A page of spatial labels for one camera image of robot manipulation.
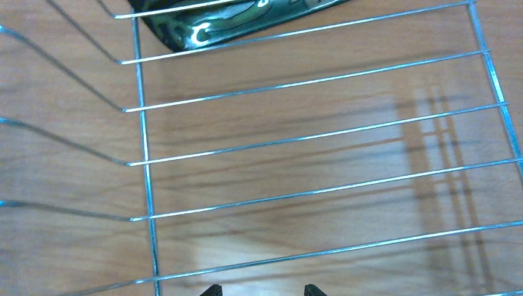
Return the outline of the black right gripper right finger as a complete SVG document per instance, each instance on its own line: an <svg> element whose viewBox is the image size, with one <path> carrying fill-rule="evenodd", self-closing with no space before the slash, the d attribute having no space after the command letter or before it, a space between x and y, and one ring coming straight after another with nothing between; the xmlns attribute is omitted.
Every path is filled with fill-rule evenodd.
<svg viewBox="0 0 523 296"><path fill-rule="evenodd" d="M318 286L314 284L307 284L304 287L304 296L327 296Z"/></svg>

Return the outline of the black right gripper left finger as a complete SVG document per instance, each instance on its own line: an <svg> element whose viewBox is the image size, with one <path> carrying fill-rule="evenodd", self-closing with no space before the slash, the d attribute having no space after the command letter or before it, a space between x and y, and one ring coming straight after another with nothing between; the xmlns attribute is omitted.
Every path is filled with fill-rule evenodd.
<svg viewBox="0 0 523 296"><path fill-rule="evenodd" d="M203 291L200 296L222 296L223 288L219 284L213 284L208 289Z"/></svg>

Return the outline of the wire metal dish rack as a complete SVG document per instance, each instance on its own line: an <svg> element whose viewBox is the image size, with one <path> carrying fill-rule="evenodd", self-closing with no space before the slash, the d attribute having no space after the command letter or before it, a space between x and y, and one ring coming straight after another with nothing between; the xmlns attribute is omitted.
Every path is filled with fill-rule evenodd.
<svg viewBox="0 0 523 296"><path fill-rule="evenodd" d="M1 2L1 294L520 295L522 2L350 1L169 55Z"/></svg>

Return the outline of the black floral square plate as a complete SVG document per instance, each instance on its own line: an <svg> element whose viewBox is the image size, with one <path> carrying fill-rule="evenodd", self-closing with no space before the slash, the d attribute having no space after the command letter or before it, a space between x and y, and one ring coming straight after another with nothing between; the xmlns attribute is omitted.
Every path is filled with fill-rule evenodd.
<svg viewBox="0 0 523 296"><path fill-rule="evenodd" d="M259 31L335 7L341 1L239 1L162 13L196 1L130 1L135 12L173 52L224 44Z"/></svg>

